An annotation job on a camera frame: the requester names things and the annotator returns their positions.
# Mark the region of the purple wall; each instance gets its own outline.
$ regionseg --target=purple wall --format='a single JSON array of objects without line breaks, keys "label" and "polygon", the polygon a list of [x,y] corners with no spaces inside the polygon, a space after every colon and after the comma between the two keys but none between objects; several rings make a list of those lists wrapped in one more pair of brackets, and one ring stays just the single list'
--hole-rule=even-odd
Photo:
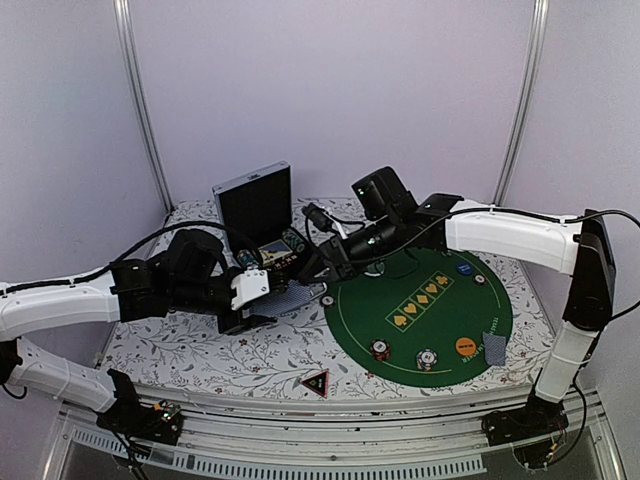
[{"label": "purple wall", "polygon": [[[0,3],[0,278],[103,265],[163,210],[126,80],[112,2]],[[33,336],[85,364],[106,325]],[[0,393],[0,477],[36,478],[58,403]]]},{"label": "purple wall", "polygon": [[416,196],[490,200],[533,2],[132,2],[177,200],[275,161],[297,196],[351,195],[391,164]]},{"label": "purple wall", "polygon": [[[553,2],[507,205],[549,213],[621,208],[640,216],[640,4]],[[640,298],[640,232],[607,219],[616,311]],[[559,321],[568,279],[531,276]],[[640,478],[640,311],[612,323],[581,376],[595,382],[629,478]]]}]

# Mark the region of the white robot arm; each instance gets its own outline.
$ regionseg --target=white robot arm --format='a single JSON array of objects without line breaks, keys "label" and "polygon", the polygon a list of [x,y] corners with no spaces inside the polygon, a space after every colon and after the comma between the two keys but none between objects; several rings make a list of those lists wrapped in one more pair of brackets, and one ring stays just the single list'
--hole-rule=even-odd
[{"label": "white robot arm", "polygon": [[223,273],[211,276],[221,252],[214,236],[181,230],[165,252],[148,261],[124,260],[79,277],[29,285],[0,283],[0,383],[33,387],[88,407],[109,422],[102,426],[125,435],[145,431],[145,438],[175,443],[177,406],[142,407],[125,374],[69,362],[22,335],[84,322],[163,317],[170,310],[215,314],[222,333],[273,321],[246,310],[272,290],[267,272],[228,269],[222,260]]},{"label": "white robot arm", "polygon": [[[612,319],[616,269],[602,212],[586,211],[583,217],[539,215],[445,194],[431,195],[418,205],[390,167],[359,180],[353,190],[374,223],[316,246],[303,280],[353,278],[368,265],[408,247],[493,253],[572,277],[565,321],[527,404],[508,414],[494,412],[483,421],[492,445],[566,428],[562,399]],[[319,230],[335,230],[315,205],[303,212]],[[629,214],[624,216],[640,226]],[[529,454],[523,453],[523,463]]]}]

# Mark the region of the green felt mat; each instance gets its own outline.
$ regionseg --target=green felt mat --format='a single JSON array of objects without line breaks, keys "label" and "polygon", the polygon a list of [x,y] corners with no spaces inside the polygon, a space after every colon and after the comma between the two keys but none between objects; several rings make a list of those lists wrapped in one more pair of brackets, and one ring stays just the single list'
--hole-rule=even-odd
[{"label": "green felt mat", "polygon": [[[504,286],[487,265],[469,253],[412,253],[419,267],[399,253],[386,260],[382,277],[361,275],[330,286],[327,293],[334,297],[335,305],[326,309],[326,317],[333,336],[369,372],[404,385],[444,387],[480,375],[489,368],[482,333],[507,339],[511,335],[513,314]],[[488,282],[477,285],[473,275],[458,273],[456,266],[464,262],[471,264],[473,275],[479,273]],[[463,357],[456,350],[456,341],[462,337],[477,345],[473,356]],[[371,343],[377,339],[391,345],[387,362],[371,356]],[[416,355],[425,348],[438,355],[438,363],[429,372],[416,366]]]}]

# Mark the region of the wire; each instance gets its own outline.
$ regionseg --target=wire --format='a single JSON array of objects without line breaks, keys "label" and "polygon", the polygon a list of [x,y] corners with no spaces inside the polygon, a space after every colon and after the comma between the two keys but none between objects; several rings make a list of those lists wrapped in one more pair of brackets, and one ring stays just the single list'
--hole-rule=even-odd
[{"label": "wire", "polygon": [[404,249],[404,253],[405,253],[405,255],[407,257],[409,257],[411,260],[413,260],[413,262],[414,262],[413,268],[411,270],[409,270],[408,272],[405,272],[403,274],[397,275],[395,277],[392,277],[391,275],[387,275],[386,278],[388,278],[389,280],[402,280],[403,278],[406,278],[409,275],[412,275],[412,274],[416,273],[418,271],[418,269],[420,268],[421,263],[420,263],[420,259],[418,257],[416,257],[413,253],[411,253],[411,251],[408,248]]},{"label": "wire", "polygon": [[309,242],[309,245],[311,245],[311,250],[313,250],[319,257],[329,261],[327,257],[320,251],[318,246],[314,243],[313,238],[311,237],[311,231],[309,230],[309,217],[304,217],[304,233],[307,235],[307,241]]},{"label": "wire", "polygon": [[27,396],[27,387],[22,387],[22,393],[20,395],[16,395],[11,390],[9,390],[4,383],[2,384],[2,389],[6,392],[7,395],[16,400],[22,400]]},{"label": "wire", "polygon": [[582,437],[582,434],[584,433],[584,429],[587,425],[587,397],[585,397],[584,393],[582,393],[582,390],[580,390],[580,388],[578,387],[578,384],[576,383],[577,378],[578,378],[578,374],[576,373],[575,377],[573,377],[572,385],[573,385],[573,388],[575,388],[576,392],[578,392],[578,395],[580,395],[580,399],[582,400],[582,412],[583,412],[582,424],[580,425],[580,430],[578,430],[578,435],[576,435],[576,438],[573,440],[573,443],[569,446],[569,448],[567,448],[567,450],[565,450],[565,452],[561,456],[555,458],[554,460],[551,460],[551,462],[549,462],[549,466],[555,465],[556,463],[567,458],[567,456],[578,445],[578,442],[580,441],[580,438]]},{"label": "wire", "polygon": [[556,446],[557,446],[556,448],[557,448],[557,450],[559,450],[562,447],[564,447],[566,445],[566,443],[567,443],[567,441],[566,441],[567,431],[564,429],[562,424],[558,424],[558,429],[560,430],[560,436],[556,440]]},{"label": "wire", "polygon": [[109,428],[111,433],[113,433],[113,436],[116,437],[118,442],[120,442],[120,444],[124,447],[125,452],[127,452],[127,457],[129,459],[129,470],[131,471],[131,473],[138,480],[149,480],[149,477],[147,477],[146,473],[142,469],[142,463],[140,463],[140,461],[135,456],[134,442],[132,442],[131,439],[128,438],[129,444],[127,444],[120,436],[120,434],[116,431],[116,429],[113,428],[113,425],[111,425],[111,423],[103,415],[99,415],[99,417],[101,417],[104,424]]},{"label": "wire", "polygon": [[[608,215],[618,215],[618,216],[621,216],[621,217],[624,217],[624,218],[630,220],[638,228],[640,228],[640,220],[638,220],[636,217],[634,217],[633,215],[631,215],[628,212],[625,212],[623,210],[616,210],[616,209],[601,210],[599,212],[590,213],[589,215],[578,216],[576,218],[559,219],[559,218],[556,218],[556,217],[550,217],[548,215],[542,215],[542,214],[539,214],[539,213],[526,212],[524,210],[518,210],[518,209],[514,209],[514,208],[502,208],[502,207],[463,208],[461,210],[456,210],[454,212],[449,212],[448,214],[443,215],[440,218],[437,218],[436,220],[431,222],[429,225],[427,225],[426,227],[421,229],[412,238],[410,238],[405,243],[403,243],[398,248],[392,250],[389,253],[386,253],[384,255],[380,255],[378,257],[372,257],[372,258],[361,259],[361,260],[346,260],[346,261],[342,262],[342,264],[344,264],[344,265],[361,265],[361,264],[369,264],[369,263],[372,263],[372,262],[378,262],[380,260],[384,260],[385,258],[389,258],[390,256],[395,255],[396,253],[401,252],[405,248],[409,247],[413,242],[415,242],[418,238],[420,238],[422,235],[424,235],[427,231],[431,230],[436,225],[438,225],[441,222],[444,222],[445,220],[448,220],[448,219],[450,219],[452,217],[455,217],[457,215],[463,215],[463,214],[466,214],[466,213],[482,213],[482,212],[508,213],[508,214],[512,214],[512,215],[520,215],[522,217],[534,218],[536,220],[543,220],[543,221],[546,221],[546,222],[558,223],[558,224],[560,224],[560,223],[576,224],[576,223],[585,222],[587,220],[592,220],[594,218],[605,217],[605,216],[608,216]],[[309,235],[307,235],[307,236],[309,237],[310,243],[312,245],[314,245],[313,242],[311,241],[310,236]],[[319,252],[319,255],[322,258],[324,258],[325,261],[333,264],[333,262],[331,262],[324,255],[322,255],[322,253],[319,250],[318,250],[318,252]],[[622,310],[621,312],[616,313],[615,315],[613,315],[611,317],[611,320],[616,320],[616,319],[618,319],[618,318],[620,318],[620,317],[622,317],[624,315],[627,315],[627,314],[633,312],[634,310],[636,310],[639,307],[640,307],[640,300],[638,300],[636,303],[634,303],[630,307],[626,308],[625,310]]]},{"label": "wire", "polygon": [[338,222],[341,223],[343,225],[360,225],[361,227],[365,227],[366,224],[362,221],[362,220],[343,220],[341,218],[338,218],[336,216],[331,215],[328,212],[324,212],[324,214],[329,217],[331,220],[333,220],[334,222]]},{"label": "wire", "polygon": [[[236,230],[233,227],[228,227],[226,225],[222,225],[222,224],[217,223],[217,222],[210,222],[208,220],[189,220],[189,221],[186,221],[186,222],[180,222],[180,223],[176,223],[175,225],[170,225],[168,227],[161,228],[160,230],[156,230],[155,232],[147,235],[142,240],[137,242],[135,245],[133,245],[131,248],[129,248],[126,252],[121,254],[118,258],[116,258],[111,263],[121,262],[121,261],[125,260],[129,255],[131,255],[132,253],[134,253],[137,250],[139,250],[141,247],[143,247],[145,244],[149,243],[154,238],[157,238],[157,237],[159,237],[161,235],[164,235],[165,233],[173,232],[174,230],[179,230],[179,229],[185,228],[185,227],[210,227],[210,228],[216,228],[218,230],[222,230],[224,232],[227,232],[229,235],[237,237],[239,240],[241,240],[249,248],[249,250],[251,250],[251,253],[253,253],[254,256],[256,257],[256,261],[258,262],[258,265],[260,267],[262,267],[262,255],[260,255],[260,251],[259,251],[257,245],[254,243],[253,240],[251,240],[244,233],[240,232],[239,230]],[[21,284],[13,285],[13,286],[7,288],[4,292],[0,292],[0,294],[6,295],[8,293],[19,292],[21,290],[27,290],[27,289],[30,289],[30,288],[56,287],[56,286],[64,286],[64,285],[75,285],[75,284],[78,284],[78,283],[87,283],[87,282],[91,282],[92,280],[95,280],[96,278],[101,277],[105,273],[109,272],[109,270],[111,270],[111,264],[106,265],[106,266],[102,267],[101,269],[96,270],[95,272],[90,273],[88,275],[83,275],[83,276],[80,276],[80,277],[76,277],[73,280],[68,280],[68,279],[63,279],[63,280],[62,279],[61,280],[42,280],[42,281],[38,281],[38,282],[21,283]]]}]

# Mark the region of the floral tablecloth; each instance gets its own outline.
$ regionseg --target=floral tablecloth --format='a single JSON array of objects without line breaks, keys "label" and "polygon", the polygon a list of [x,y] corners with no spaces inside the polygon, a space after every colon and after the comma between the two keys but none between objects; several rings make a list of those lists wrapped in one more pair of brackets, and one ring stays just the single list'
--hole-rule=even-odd
[{"label": "floral tablecloth", "polygon": [[[328,207],[346,220],[364,218],[361,206],[353,199],[297,200],[293,212],[294,226],[299,230],[303,229],[301,208],[309,201]],[[168,224],[196,219],[217,220],[215,205],[184,202]],[[171,238],[171,233],[161,237],[154,253],[166,249]],[[309,401],[428,397],[530,384],[551,346],[553,337],[547,321],[519,262],[477,255],[493,269],[509,294],[513,331],[507,344],[506,366],[491,367],[458,385],[416,388],[375,377],[342,351],[317,301],[281,317],[275,325],[239,336],[219,335],[215,318],[186,313],[118,324],[102,368],[123,371],[134,381],[157,387]],[[329,371],[326,400],[300,383],[324,370]]]}]

